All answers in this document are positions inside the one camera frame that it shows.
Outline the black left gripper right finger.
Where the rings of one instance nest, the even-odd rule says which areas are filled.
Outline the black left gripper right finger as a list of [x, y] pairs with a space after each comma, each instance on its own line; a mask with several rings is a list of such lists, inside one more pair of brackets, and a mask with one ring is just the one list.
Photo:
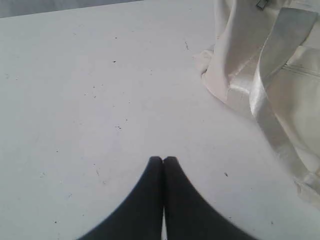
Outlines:
[[225, 219], [198, 193], [178, 159], [163, 161], [166, 234], [169, 240], [251, 240], [253, 237]]

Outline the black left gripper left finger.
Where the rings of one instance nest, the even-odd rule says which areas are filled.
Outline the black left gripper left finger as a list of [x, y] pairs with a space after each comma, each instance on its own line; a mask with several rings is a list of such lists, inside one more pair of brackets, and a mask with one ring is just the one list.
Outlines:
[[152, 156], [125, 200], [81, 240], [160, 240], [164, 187], [163, 160]]

